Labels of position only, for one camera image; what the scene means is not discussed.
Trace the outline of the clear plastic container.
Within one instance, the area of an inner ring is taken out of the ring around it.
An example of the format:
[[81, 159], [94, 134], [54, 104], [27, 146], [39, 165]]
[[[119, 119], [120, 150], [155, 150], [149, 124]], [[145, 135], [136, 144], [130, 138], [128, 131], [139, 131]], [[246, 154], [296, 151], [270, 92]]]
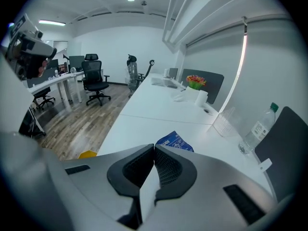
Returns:
[[222, 137], [234, 137], [239, 135], [239, 127], [242, 119], [235, 107], [224, 110], [216, 117], [213, 127]]

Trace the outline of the person's left hand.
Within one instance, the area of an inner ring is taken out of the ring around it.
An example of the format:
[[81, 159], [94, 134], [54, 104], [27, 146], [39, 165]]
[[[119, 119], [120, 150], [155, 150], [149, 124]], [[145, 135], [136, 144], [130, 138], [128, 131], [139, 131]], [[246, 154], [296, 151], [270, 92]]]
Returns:
[[47, 65], [48, 65], [48, 61], [44, 60], [42, 62], [42, 66], [38, 69], [38, 77], [41, 77], [43, 75], [44, 71], [46, 70]]

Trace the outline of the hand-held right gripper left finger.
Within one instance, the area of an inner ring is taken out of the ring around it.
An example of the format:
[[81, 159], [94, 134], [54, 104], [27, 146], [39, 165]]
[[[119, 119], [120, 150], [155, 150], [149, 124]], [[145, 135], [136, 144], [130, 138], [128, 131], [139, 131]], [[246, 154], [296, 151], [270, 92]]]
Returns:
[[81, 193], [108, 217], [133, 230], [142, 224], [140, 190], [154, 166], [154, 145], [63, 161]]

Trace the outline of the white paper roll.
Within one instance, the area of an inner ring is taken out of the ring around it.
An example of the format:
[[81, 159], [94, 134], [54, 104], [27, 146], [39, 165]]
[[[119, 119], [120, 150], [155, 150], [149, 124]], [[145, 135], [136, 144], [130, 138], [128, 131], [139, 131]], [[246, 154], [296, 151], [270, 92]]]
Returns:
[[198, 96], [195, 100], [195, 105], [198, 107], [202, 107], [208, 98], [208, 92], [204, 91], [204, 90], [199, 90], [198, 92]]

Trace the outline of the black mesh chair with headrest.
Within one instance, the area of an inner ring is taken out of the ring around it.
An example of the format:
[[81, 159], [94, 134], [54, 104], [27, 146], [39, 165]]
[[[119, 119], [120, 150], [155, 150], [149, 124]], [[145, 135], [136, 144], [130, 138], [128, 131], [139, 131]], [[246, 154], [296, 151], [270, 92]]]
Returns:
[[107, 82], [109, 76], [102, 74], [102, 62], [99, 60], [98, 55], [94, 53], [86, 54], [81, 66], [85, 76], [82, 79], [84, 90], [95, 92], [95, 94], [89, 96], [86, 106], [95, 99], [99, 101], [100, 106], [103, 105], [101, 98], [111, 100], [111, 96], [104, 95], [103, 93], [103, 90], [109, 87]]

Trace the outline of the long dark grey partition panel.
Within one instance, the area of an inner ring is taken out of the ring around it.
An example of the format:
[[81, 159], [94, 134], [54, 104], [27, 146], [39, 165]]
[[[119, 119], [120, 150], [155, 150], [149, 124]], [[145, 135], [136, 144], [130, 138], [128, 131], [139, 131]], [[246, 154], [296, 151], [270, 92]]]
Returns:
[[291, 108], [284, 107], [255, 153], [261, 162], [271, 160], [266, 175], [280, 202], [296, 192], [308, 164], [308, 125]]

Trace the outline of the clear plastic water bottle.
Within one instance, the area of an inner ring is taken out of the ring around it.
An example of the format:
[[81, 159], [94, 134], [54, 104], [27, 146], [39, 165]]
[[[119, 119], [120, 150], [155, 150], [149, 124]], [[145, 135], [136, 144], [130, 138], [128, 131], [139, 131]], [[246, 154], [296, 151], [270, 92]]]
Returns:
[[279, 107], [276, 103], [271, 103], [270, 108], [264, 112], [249, 133], [238, 144], [241, 153], [250, 154], [261, 143], [273, 127], [278, 109]]

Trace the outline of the grey roller blind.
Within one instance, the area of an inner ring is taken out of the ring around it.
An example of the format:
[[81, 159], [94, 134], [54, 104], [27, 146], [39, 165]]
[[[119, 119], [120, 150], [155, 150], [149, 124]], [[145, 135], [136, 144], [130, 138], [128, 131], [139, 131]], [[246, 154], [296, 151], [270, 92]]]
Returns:
[[308, 122], [306, 48], [295, 24], [268, 20], [248, 26], [241, 73], [227, 104], [241, 119], [238, 132], [245, 136], [262, 112], [276, 103], [277, 115], [290, 107]]
[[212, 107], [220, 111], [234, 84], [244, 41], [244, 25], [215, 33], [186, 50], [182, 67], [221, 74], [221, 88]]

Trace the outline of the white pot with colourful flowers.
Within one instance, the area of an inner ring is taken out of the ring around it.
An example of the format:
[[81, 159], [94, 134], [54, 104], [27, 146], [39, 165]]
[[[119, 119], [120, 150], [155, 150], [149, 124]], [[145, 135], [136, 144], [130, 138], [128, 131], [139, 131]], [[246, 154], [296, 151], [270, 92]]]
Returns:
[[189, 75], [186, 77], [188, 87], [194, 90], [200, 90], [201, 87], [205, 86], [206, 80], [203, 77], [197, 75]]

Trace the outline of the blue packet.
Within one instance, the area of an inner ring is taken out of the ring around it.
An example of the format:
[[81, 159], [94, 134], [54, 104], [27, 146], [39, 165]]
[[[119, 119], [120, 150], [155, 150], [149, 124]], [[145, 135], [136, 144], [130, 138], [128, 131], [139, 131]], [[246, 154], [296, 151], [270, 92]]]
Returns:
[[176, 131], [173, 131], [168, 135], [164, 136], [163, 138], [159, 139], [156, 144], [194, 152], [194, 149], [186, 141], [184, 141], [183, 138]]

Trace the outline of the dark grey desk partition panel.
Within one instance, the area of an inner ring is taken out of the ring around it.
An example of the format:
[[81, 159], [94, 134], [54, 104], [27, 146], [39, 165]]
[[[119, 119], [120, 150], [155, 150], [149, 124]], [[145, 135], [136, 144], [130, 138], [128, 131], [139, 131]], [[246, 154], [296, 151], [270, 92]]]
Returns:
[[207, 71], [184, 69], [180, 79], [180, 81], [183, 82], [183, 86], [188, 86], [186, 77], [190, 75], [197, 75], [205, 79], [206, 83], [203, 87], [201, 87], [201, 90], [208, 92], [207, 103], [213, 104], [223, 83], [224, 76], [222, 74]]

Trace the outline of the black monitor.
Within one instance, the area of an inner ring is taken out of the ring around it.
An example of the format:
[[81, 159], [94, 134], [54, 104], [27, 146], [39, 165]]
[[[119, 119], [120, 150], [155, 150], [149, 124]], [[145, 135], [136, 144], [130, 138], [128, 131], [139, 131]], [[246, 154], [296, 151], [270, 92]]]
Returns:
[[82, 71], [82, 63], [85, 61], [84, 56], [69, 56], [70, 69], [75, 68], [77, 72]]

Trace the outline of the yellow waste bin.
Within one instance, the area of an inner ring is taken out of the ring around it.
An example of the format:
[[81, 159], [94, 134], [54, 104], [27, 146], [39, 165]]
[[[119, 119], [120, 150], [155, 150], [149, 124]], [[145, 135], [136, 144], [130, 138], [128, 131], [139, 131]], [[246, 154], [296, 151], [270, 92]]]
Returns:
[[79, 155], [79, 159], [83, 159], [83, 158], [90, 158], [90, 157], [96, 157], [97, 156], [97, 153], [92, 151], [92, 150], [87, 150], [85, 152], [82, 152], [80, 155]]

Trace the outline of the black office chair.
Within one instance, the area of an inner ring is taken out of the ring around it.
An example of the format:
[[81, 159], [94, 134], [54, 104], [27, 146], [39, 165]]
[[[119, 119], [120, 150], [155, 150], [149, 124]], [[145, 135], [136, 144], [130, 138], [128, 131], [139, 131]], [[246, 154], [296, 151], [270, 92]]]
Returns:
[[[48, 93], [51, 92], [51, 89], [50, 87], [47, 87], [41, 91], [39, 91], [38, 93], [34, 94], [34, 103], [36, 105], [36, 109], [41, 109], [41, 110], [44, 110], [43, 106], [48, 104], [48, 103], [51, 103], [52, 105], [54, 105], [54, 101], [55, 101], [55, 98], [54, 97], [51, 97], [48, 95]], [[41, 103], [38, 103], [37, 100], [42, 98], [43, 101]]]

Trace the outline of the white partition bracket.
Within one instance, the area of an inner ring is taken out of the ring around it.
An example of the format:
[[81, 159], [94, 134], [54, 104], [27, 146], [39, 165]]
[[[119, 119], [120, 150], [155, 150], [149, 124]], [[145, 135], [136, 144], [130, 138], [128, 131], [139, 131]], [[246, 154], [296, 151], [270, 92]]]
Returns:
[[272, 161], [269, 158], [267, 158], [266, 160], [258, 164], [258, 168], [261, 172], [265, 172], [266, 170], [270, 168], [271, 165], [272, 165]]

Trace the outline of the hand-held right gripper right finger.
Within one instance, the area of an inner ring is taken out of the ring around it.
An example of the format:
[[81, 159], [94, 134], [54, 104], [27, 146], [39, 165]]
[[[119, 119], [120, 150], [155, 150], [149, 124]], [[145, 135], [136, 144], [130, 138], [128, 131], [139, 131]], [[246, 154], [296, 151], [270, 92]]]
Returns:
[[258, 183], [219, 159], [156, 145], [160, 180], [144, 231], [245, 231], [275, 206]]

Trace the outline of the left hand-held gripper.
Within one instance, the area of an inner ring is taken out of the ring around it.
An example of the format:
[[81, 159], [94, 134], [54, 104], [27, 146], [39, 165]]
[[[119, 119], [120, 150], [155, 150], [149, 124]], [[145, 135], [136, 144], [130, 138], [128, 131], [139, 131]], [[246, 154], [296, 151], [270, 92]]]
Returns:
[[38, 69], [46, 59], [52, 59], [57, 49], [44, 43], [39, 31], [23, 15], [13, 26], [8, 28], [9, 45], [4, 50], [4, 56], [9, 66], [20, 80], [38, 77]]

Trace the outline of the plastic wrapped office chair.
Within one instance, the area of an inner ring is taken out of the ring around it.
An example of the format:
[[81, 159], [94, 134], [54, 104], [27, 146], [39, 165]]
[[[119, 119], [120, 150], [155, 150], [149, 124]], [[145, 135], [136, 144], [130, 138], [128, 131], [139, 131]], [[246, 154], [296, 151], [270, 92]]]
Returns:
[[141, 79], [138, 74], [137, 58], [135, 56], [130, 54], [128, 55], [127, 68], [128, 75], [126, 76], [126, 81], [130, 91], [128, 97], [131, 98], [136, 89], [138, 88], [138, 81]]

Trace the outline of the person's pale shirt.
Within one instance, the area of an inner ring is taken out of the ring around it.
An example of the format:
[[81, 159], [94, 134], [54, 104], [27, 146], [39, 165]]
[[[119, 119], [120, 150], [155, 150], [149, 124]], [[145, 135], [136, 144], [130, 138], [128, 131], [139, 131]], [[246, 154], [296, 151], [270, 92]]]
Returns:
[[74, 231], [46, 151], [18, 132], [32, 99], [0, 53], [0, 211], [12, 230]]

